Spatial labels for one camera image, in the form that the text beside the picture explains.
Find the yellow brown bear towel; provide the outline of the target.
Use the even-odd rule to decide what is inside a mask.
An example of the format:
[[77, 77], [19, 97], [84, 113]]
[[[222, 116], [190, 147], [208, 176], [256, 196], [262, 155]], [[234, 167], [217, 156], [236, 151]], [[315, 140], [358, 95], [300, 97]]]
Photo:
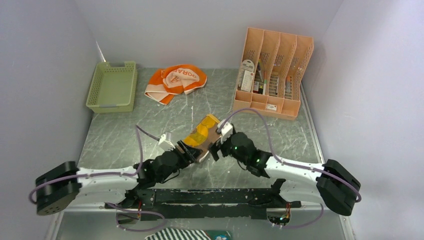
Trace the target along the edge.
[[199, 156], [194, 159], [195, 163], [201, 163], [209, 154], [210, 145], [220, 140], [221, 135], [217, 132], [220, 121], [212, 114], [207, 114], [191, 133], [182, 140], [184, 144], [200, 150]]

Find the orange and cream towel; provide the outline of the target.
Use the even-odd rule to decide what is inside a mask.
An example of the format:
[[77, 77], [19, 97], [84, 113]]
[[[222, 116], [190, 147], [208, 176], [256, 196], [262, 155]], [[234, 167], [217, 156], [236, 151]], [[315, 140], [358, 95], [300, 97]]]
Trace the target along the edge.
[[203, 88], [207, 80], [208, 76], [192, 64], [160, 68], [150, 78], [144, 95], [162, 105], [168, 105], [176, 95], [188, 95]]

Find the green perforated plastic basket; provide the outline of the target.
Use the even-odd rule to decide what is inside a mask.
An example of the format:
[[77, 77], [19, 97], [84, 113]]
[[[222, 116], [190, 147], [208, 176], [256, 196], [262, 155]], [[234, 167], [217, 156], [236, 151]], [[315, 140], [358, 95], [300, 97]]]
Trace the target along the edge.
[[86, 107], [94, 113], [126, 113], [134, 109], [138, 70], [134, 61], [96, 65]]

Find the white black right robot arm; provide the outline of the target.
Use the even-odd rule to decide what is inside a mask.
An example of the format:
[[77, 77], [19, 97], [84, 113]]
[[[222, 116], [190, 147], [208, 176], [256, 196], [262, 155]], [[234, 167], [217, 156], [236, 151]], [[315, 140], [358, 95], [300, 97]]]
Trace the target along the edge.
[[271, 152], [255, 147], [243, 132], [236, 132], [225, 141], [218, 139], [209, 148], [214, 160], [218, 152], [230, 156], [245, 165], [256, 177], [283, 179], [286, 185], [270, 193], [270, 202], [282, 207], [287, 202], [322, 204], [331, 211], [350, 216], [361, 198], [361, 183], [338, 161], [306, 163], [273, 156]]

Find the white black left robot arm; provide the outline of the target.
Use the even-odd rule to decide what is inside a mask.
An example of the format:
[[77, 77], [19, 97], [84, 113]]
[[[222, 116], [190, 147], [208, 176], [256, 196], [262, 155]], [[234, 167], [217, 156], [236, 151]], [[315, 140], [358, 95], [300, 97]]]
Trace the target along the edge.
[[174, 149], [155, 159], [120, 169], [78, 168], [74, 161], [67, 161], [39, 176], [29, 198], [39, 216], [58, 213], [68, 206], [102, 202], [132, 208], [138, 203], [138, 190], [164, 184], [172, 174], [208, 153], [178, 141]]

